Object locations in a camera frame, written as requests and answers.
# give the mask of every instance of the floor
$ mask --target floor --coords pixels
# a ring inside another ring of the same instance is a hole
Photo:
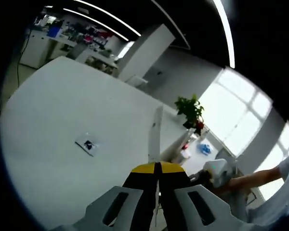
[[[6,72],[1,94],[1,108],[4,107],[8,99],[14,94],[14,92],[18,88],[17,62],[18,59],[13,60]],[[18,67],[19,85],[23,84],[23,82],[27,78],[29,78],[35,71],[35,68],[20,64]]]

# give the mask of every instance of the ceiling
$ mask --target ceiling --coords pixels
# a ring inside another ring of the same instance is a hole
[[[112,13],[140,34],[149,26],[164,23],[176,37],[172,46],[216,65],[229,66],[227,40],[213,0],[153,0],[167,12],[180,32],[152,0],[85,1]],[[232,33],[235,70],[265,91],[283,118],[289,119],[289,3],[221,1]],[[64,12],[62,8],[77,12],[80,12],[78,7],[87,9],[91,18],[129,40],[138,38],[126,26],[93,7],[73,0],[49,2],[56,12]]]

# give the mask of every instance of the fluorescent light strip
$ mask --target fluorescent light strip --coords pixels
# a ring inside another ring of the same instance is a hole
[[[183,38],[184,42],[186,43],[188,49],[190,50],[191,47],[190,45],[188,44],[185,36],[183,35],[182,31],[178,28],[178,26],[176,25],[176,23],[173,21],[172,18],[170,18],[169,14],[167,14],[167,12],[154,0],[151,0],[163,13],[164,15],[166,15],[166,17],[171,21],[171,23],[173,24],[173,26],[177,29],[177,31],[179,32],[179,34],[181,35],[181,37]]]
[[[125,25],[128,29],[130,29],[130,30],[131,30],[132,32],[134,32],[136,35],[141,36],[141,34],[140,34],[138,31],[136,31],[134,28],[132,28],[131,26],[129,26],[128,24],[126,24],[125,22],[123,22],[121,19],[115,17],[113,14],[111,14],[111,13],[103,10],[102,8],[99,8],[99,7],[97,7],[97,6],[94,6],[94,5],[90,4],[90,3],[87,3],[87,2],[82,1],[82,0],[74,0],[74,1],[78,1],[78,2],[80,2],[80,3],[83,3],[83,4],[86,4],[86,5],[88,5],[88,6],[94,7],[95,9],[97,9],[97,10],[99,10],[99,11],[102,11],[102,12],[104,12],[105,14],[108,14],[110,17],[113,17],[114,19],[116,19],[117,21],[119,21],[119,22],[121,22],[123,25]]]
[[[230,67],[235,68],[235,51],[234,51],[234,47],[233,47],[231,30],[230,30],[230,25],[229,25],[229,22],[227,19],[227,15],[226,15],[226,12],[225,12],[225,9],[223,7],[221,0],[213,0],[213,2],[217,8],[218,14],[221,17],[221,21],[223,24],[223,30],[225,31],[225,34],[226,34]]]
[[[99,22],[99,21],[97,21],[97,20],[95,20],[95,19],[93,19],[93,18],[90,18],[90,17],[88,17],[88,16],[86,16],[86,15],[84,15],[84,14],[78,13],[78,12],[76,12],[76,11],[69,10],[69,9],[67,9],[67,8],[63,8],[63,10],[69,11],[69,12],[72,12],[72,13],[75,13],[75,14],[78,14],[78,15],[80,15],[80,16],[82,16],[82,17],[85,17],[85,18],[88,18],[88,19],[90,19],[90,20],[92,20],[92,21],[94,21],[94,22],[102,25],[103,27],[111,30],[112,32],[114,32],[115,34],[119,35],[119,36],[120,36],[121,38],[123,38],[124,40],[129,41],[126,37],[124,37],[123,35],[121,35],[119,32],[115,31],[114,29],[111,29],[110,27],[106,26],[105,24],[103,24],[103,23],[101,23],[101,22]]]

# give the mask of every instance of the window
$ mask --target window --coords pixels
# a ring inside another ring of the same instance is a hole
[[[271,150],[270,154],[260,164],[256,171],[266,170],[276,167],[281,161],[289,156],[289,122],[285,124],[280,137]],[[284,184],[283,179],[278,179],[266,185],[259,187],[261,194],[265,200],[273,196]]]
[[[118,55],[118,59],[122,58],[131,48],[131,46],[134,44],[134,42],[128,42],[126,46],[121,50],[120,54]]]
[[[223,70],[199,101],[205,124],[235,156],[249,145],[272,107],[268,96],[232,69]]]

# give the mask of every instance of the potted plant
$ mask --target potted plant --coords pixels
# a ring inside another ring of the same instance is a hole
[[[196,94],[193,94],[192,99],[179,96],[175,105],[178,110],[178,115],[184,114],[187,119],[183,126],[187,129],[195,128],[195,133],[201,135],[201,130],[204,127],[202,118],[202,111],[204,111],[204,108],[197,100]]]

